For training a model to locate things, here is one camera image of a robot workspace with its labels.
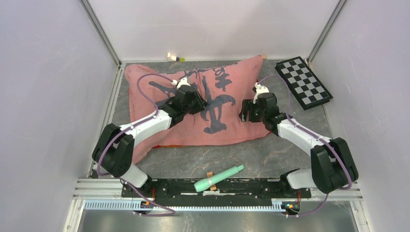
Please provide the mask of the pink red patterned pillowcase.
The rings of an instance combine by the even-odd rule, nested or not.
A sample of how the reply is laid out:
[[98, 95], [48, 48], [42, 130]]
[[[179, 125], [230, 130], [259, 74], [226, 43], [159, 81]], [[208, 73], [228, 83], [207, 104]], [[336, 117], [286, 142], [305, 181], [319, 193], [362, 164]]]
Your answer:
[[129, 84], [131, 121], [154, 112], [176, 89], [172, 80], [187, 77], [208, 106], [194, 115], [186, 115], [182, 122], [147, 138], [133, 150], [132, 161], [138, 163], [148, 152], [165, 146], [231, 145], [265, 137], [264, 124], [242, 122], [239, 113], [242, 101], [253, 99], [254, 84], [263, 65], [261, 56], [254, 56], [234, 64], [214, 68], [195, 68], [188, 71], [158, 73], [133, 64], [125, 69]]

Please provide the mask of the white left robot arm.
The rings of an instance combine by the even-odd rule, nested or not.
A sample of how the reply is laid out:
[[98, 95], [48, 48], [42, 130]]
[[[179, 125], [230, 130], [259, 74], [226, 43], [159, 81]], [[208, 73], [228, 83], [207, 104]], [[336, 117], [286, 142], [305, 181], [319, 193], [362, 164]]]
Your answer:
[[148, 196], [152, 191], [149, 177], [132, 162], [133, 150], [152, 135], [165, 131], [180, 123], [187, 114], [196, 114], [207, 107], [207, 102], [197, 89], [182, 85], [175, 96], [169, 98], [155, 111], [135, 122], [116, 126], [110, 123], [103, 129], [92, 153], [97, 162], [97, 173], [104, 168], [108, 175], [133, 185], [133, 190], [140, 197]]

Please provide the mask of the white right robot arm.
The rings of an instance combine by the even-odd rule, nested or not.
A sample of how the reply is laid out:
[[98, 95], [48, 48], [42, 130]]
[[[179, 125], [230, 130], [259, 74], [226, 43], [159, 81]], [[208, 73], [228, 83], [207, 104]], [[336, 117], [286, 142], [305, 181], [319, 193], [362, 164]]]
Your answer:
[[328, 138], [298, 123], [287, 112], [281, 112], [273, 93], [262, 93], [255, 99], [243, 100], [241, 121], [263, 123], [276, 136], [288, 140], [310, 157], [310, 168], [295, 169], [281, 175], [279, 191], [292, 197], [301, 188], [315, 188], [328, 194], [349, 189], [359, 178], [348, 143]]

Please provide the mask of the small toy bottle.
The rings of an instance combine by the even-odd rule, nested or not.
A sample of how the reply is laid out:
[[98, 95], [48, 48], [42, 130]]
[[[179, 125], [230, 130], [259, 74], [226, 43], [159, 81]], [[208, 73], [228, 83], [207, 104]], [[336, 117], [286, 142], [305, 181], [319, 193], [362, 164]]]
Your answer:
[[172, 53], [167, 53], [167, 60], [169, 62], [185, 62], [184, 58], [173, 55]]

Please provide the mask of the black white checkerboard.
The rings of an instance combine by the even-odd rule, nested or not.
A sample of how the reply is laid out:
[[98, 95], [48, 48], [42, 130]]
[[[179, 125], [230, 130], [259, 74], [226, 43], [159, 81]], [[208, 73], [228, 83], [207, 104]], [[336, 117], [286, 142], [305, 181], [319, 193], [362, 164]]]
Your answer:
[[328, 103], [333, 98], [301, 57], [278, 62], [275, 69], [304, 110]]

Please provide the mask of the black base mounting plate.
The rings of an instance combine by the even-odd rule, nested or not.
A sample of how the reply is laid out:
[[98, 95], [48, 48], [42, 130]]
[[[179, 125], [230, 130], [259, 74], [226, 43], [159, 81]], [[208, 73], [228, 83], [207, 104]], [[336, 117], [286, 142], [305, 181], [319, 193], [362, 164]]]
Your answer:
[[216, 184], [216, 191], [201, 192], [195, 190], [195, 182], [158, 178], [148, 180], [139, 191], [163, 206], [270, 206], [272, 199], [311, 198], [309, 189], [290, 189], [279, 179], [228, 178]]

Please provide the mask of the teal toy microphone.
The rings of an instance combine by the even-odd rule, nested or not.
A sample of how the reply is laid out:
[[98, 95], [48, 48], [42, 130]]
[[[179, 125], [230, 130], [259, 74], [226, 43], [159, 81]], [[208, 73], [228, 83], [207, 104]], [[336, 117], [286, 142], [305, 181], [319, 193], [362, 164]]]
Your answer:
[[221, 173], [213, 175], [211, 177], [207, 177], [204, 179], [200, 179], [199, 181], [194, 183], [194, 189], [196, 192], [201, 192], [209, 189], [212, 185], [215, 185], [237, 173], [245, 168], [244, 165], [234, 166], [229, 168]]

